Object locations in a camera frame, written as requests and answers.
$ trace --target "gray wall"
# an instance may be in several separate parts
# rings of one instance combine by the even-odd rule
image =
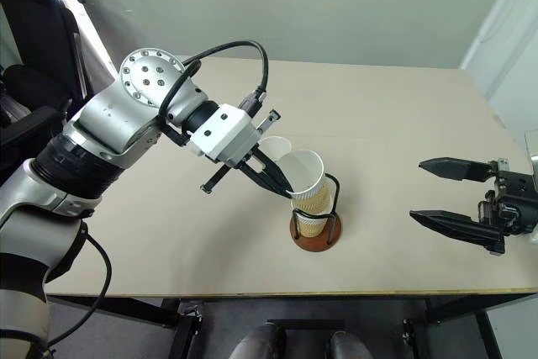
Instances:
[[[456,67],[494,0],[88,0],[118,63],[252,38],[272,59]]]

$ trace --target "beige table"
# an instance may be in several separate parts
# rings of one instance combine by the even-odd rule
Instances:
[[[260,62],[208,59],[195,82],[218,103],[255,88]],[[269,135],[316,150],[341,182],[340,241],[322,253],[290,238],[289,202],[231,172],[211,195],[198,187],[216,166],[167,139],[104,194],[90,233],[113,263],[109,294],[502,293],[538,290],[538,246],[509,237],[504,256],[420,226],[410,209],[477,217],[491,183],[452,182],[420,161],[525,153],[493,116],[464,71],[273,61],[268,97],[282,114]],[[97,294],[104,268],[85,245],[48,293]]]

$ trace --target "wooden base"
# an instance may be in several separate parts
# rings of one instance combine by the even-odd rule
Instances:
[[[333,235],[332,240],[330,244],[328,243],[331,227],[333,228]],[[289,232],[292,235],[292,239],[299,247],[301,247],[303,250],[311,251],[311,252],[321,252],[328,250],[330,247],[332,247],[334,244],[336,244],[336,241],[340,238],[340,235],[342,234],[342,222],[340,220],[340,216],[338,214],[336,215],[336,220],[333,219],[327,219],[327,223],[325,224],[325,227],[323,228],[323,231],[319,233],[319,235],[315,237],[303,237],[301,235],[296,234],[295,230],[295,223],[293,222],[293,217],[289,221]]]

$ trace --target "black office chair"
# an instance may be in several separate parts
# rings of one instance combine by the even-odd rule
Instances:
[[[0,129],[0,184],[93,96],[78,26],[62,0],[0,0],[23,65],[2,74],[4,95],[31,114]]]

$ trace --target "gray carpet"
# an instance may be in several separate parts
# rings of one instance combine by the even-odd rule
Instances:
[[[144,299],[159,304],[159,299]],[[420,316],[420,299],[231,299],[199,303],[201,332],[195,337],[189,359],[228,359],[235,345],[267,319],[343,319],[359,335],[376,359],[408,359],[411,351],[402,341],[402,319]],[[50,335],[74,324],[83,310],[52,304]],[[329,331],[288,331],[286,358],[322,359]],[[165,359],[173,331],[155,325],[95,314],[75,334],[55,348],[56,359]],[[430,327],[432,359],[486,359],[473,317]]]

